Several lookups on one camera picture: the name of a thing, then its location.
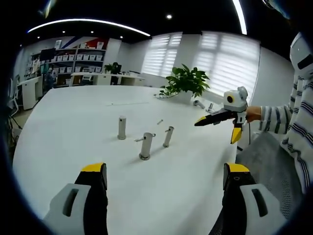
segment black ceiling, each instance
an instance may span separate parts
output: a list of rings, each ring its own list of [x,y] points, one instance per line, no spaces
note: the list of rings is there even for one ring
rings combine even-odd
[[[23,1],[20,39],[23,45],[45,38],[59,36],[111,37],[136,43],[149,37],[142,34],[99,23],[59,23],[45,26],[26,34],[26,31],[46,22],[89,18],[124,24],[151,36],[169,32],[200,33],[204,30],[241,34],[241,28],[232,0],[207,1],[117,1],[117,0],[57,0],[47,19],[39,10],[46,1]],[[288,22],[276,11],[262,4],[262,0],[240,0],[247,26],[247,36],[257,39],[262,46],[289,57],[290,44],[296,35]],[[173,18],[167,20],[166,14]]]

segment metal cylinder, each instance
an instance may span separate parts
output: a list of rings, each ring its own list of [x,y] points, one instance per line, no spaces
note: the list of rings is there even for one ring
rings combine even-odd
[[[207,108],[206,111],[207,111],[208,113],[213,113],[213,110],[212,110],[212,109],[213,109],[213,103],[210,103],[210,106]]]
[[[195,106],[201,107],[202,109],[205,109],[204,104],[202,104],[202,103],[201,103],[200,101],[198,101],[198,100],[195,100],[193,104],[194,104]]]
[[[142,141],[141,152],[139,153],[140,159],[148,160],[150,158],[151,143],[154,136],[156,135],[149,132],[143,134],[144,139]]]
[[[171,140],[171,137],[172,137],[173,130],[174,130],[174,127],[173,126],[169,126],[168,130],[165,131],[165,132],[167,132],[167,134],[166,134],[165,141],[164,141],[164,144],[163,144],[164,148],[168,148],[168,146],[170,146],[170,140]]]
[[[118,119],[118,135],[117,135],[117,138],[119,140],[126,139],[125,131],[126,131],[126,117],[120,116]]]

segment led strip light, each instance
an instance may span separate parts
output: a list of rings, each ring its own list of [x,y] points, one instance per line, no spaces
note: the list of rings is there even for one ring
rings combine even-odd
[[[235,5],[237,15],[239,18],[241,33],[246,35],[246,22],[245,22],[245,17],[244,17],[244,13],[243,13],[243,10],[241,8],[240,2],[239,2],[239,0],[233,0],[233,3]]]
[[[142,32],[138,29],[135,29],[135,28],[131,28],[131,27],[128,27],[128,26],[125,26],[125,25],[122,25],[122,24],[119,24],[119,23],[113,23],[113,22],[109,22],[109,21],[101,21],[101,20],[93,20],[93,19],[66,19],[66,20],[58,20],[58,21],[51,21],[51,22],[48,22],[48,23],[44,23],[44,24],[41,24],[39,26],[36,26],[30,30],[28,30],[27,33],[30,33],[31,31],[34,31],[38,28],[41,28],[41,27],[44,27],[44,26],[47,26],[47,25],[50,25],[50,24],[57,24],[57,23],[64,23],[64,22],[77,22],[77,21],[82,21],[82,22],[94,22],[94,23],[102,23],[102,24],[110,24],[110,25],[114,25],[114,26],[117,26],[117,27],[121,27],[121,28],[125,28],[125,29],[129,29],[129,30],[132,30],[132,31],[135,31],[137,33],[141,33],[145,36],[148,36],[150,37],[150,34],[148,33],[145,33],[145,32]]]

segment white table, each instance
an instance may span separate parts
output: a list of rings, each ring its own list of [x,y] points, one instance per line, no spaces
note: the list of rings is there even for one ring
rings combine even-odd
[[[81,86],[53,89],[42,98],[13,161],[39,218],[84,166],[105,162],[109,234],[209,233],[222,208],[223,165],[235,161],[232,121],[195,127],[204,110],[159,100],[157,93],[148,87]],[[117,139],[120,115],[127,117],[123,141]],[[170,125],[170,146],[163,148]],[[144,132],[156,133],[148,161],[139,159],[142,143],[134,142]]]
[[[97,73],[97,72],[74,72],[71,74],[71,80],[69,86],[73,86],[75,76],[94,76],[94,85],[110,85],[111,77],[118,77],[118,84],[126,86],[143,86],[145,79],[142,77],[123,75],[123,74],[111,74],[111,73]]]
[[[18,86],[22,86],[23,109],[32,109],[39,97],[43,96],[43,77],[34,77],[23,82]]]

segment window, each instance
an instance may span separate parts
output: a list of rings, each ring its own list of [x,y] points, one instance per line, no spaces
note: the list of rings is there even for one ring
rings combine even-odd
[[[253,95],[259,69],[260,44],[257,41],[223,33],[203,33],[194,66],[210,77],[210,92],[224,92],[245,86],[247,102]]]
[[[145,55],[141,72],[167,77],[171,75],[181,33],[154,37]]]

